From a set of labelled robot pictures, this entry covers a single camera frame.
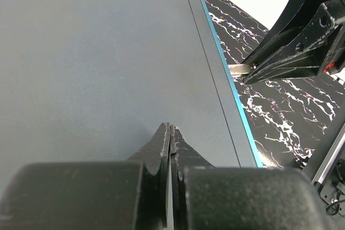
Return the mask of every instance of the gray table surface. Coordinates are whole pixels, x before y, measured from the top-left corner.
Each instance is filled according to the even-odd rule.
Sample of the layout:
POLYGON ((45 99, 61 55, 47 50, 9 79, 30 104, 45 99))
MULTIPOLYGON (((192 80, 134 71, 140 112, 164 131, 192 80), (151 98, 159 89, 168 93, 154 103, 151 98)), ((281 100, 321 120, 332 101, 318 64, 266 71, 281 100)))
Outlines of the gray table surface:
POLYGON ((126 159, 161 122, 256 165, 200 0, 0 6, 0 193, 27 163, 126 159))

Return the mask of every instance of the teal table edge trim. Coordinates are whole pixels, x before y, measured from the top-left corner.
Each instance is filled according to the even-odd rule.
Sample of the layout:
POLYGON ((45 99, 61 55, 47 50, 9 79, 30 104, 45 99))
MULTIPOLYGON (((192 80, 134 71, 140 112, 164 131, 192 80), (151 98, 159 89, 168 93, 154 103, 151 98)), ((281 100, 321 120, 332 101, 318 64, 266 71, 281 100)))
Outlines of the teal table edge trim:
POLYGON ((203 5, 203 8, 204 8, 207 20, 209 22, 209 26, 211 28, 211 32, 212 32, 213 38, 214 38, 214 40, 216 42, 220 58, 222 59, 223 66, 224 66, 224 69, 225 69, 225 73, 226 73, 227 79, 229 81, 229 84, 230 84, 233 96, 235 98, 235 101, 236 101, 236 104, 237 104, 237 108, 238 108, 239 114, 241 116, 242 123, 243 123, 244 129, 245 129, 247 137, 248 137, 249 144, 251 146, 251 149, 252 149, 252 152, 253 152, 253 155, 254 155, 255 162, 256 162, 256 164, 257 164, 257 166, 259 168, 262 168, 263 167, 263 163, 261 161, 261 158, 260 158, 260 155, 259 155, 259 151, 257 149, 257 146, 256 146, 255 142, 254 142, 252 131, 251 131, 250 127, 249 127, 248 120, 247 120, 247 117, 246 117, 246 115, 244 113, 244 109, 242 107, 241 101, 239 99, 236 86, 235 86, 235 84, 233 82, 232 76, 230 74, 230 70, 229 70, 229 68, 227 66, 227 62, 226 62, 226 59, 225 59, 222 47, 221 47, 220 42, 218 40, 217 33, 216 33, 216 30, 215 30, 215 27, 213 26, 213 23, 212 23, 210 15, 209 15, 209 11, 207 9, 205 0, 200 0, 200 1, 201 1, 201 4, 203 5))

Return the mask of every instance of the red component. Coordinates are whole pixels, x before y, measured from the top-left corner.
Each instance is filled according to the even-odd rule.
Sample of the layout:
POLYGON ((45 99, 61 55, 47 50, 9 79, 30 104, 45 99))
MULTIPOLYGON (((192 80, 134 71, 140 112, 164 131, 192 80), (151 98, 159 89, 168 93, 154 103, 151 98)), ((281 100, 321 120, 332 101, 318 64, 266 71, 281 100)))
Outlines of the red component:
POLYGON ((329 63, 329 64, 325 67, 325 69, 323 70, 323 72, 324 72, 324 73, 325 73, 325 72, 328 72, 329 69, 330 69, 331 67, 334 67, 334 66, 335 66, 335 62, 329 63))

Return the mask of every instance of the black marble pattern surface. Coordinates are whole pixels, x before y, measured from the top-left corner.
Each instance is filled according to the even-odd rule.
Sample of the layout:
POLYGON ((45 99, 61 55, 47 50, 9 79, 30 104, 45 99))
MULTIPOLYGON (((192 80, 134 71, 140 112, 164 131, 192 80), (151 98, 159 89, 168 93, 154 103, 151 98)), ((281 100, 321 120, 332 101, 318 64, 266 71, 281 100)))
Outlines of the black marble pattern surface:
MULTIPOLYGON (((205 0, 228 64, 238 64, 268 32, 229 0, 205 0)), ((302 169, 345 98, 331 76, 244 85, 234 79, 265 167, 302 169)))

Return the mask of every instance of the metal rod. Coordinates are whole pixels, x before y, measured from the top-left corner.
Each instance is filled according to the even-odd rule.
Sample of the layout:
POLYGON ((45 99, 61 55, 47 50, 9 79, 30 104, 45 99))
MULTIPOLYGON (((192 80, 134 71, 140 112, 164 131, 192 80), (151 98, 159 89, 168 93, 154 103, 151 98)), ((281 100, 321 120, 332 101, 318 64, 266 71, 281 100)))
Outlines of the metal rod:
POLYGON ((339 157, 339 153, 342 151, 344 142, 345 142, 345 124, 343 125, 332 147, 329 149, 320 168, 315 174, 315 177, 313 178, 313 181, 312 181, 313 183, 320 183, 321 185, 323 184, 328 172, 332 169, 332 167, 334 166, 336 162, 336 159, 339 157))

